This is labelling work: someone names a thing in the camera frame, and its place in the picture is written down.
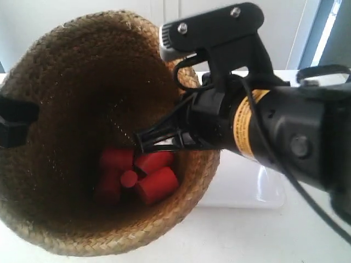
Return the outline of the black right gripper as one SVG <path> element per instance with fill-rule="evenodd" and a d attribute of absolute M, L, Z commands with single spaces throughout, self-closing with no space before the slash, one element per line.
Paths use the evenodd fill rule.
<path fill-rule="evenodd" d="M 187 92 L 170 113 L 134 133 L 139 153 L 229 150 L 239 153 L 233 135 L 241 100 L 241 77 L 229 75 L 225 88 Z"/>

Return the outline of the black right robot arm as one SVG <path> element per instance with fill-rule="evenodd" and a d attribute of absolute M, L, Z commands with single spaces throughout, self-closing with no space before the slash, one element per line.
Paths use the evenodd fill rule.
<path fill-rule="evenodd" d="M 350 69 L 304 68 L 297 87 L 274 74 L 230 73 L 218 89 L 206 72 L 171 113 L 136 132 L 138 152 L 228 150 L 326 191 L 350 222 L 350 81 L 318 82 L 336 74 Z"/>

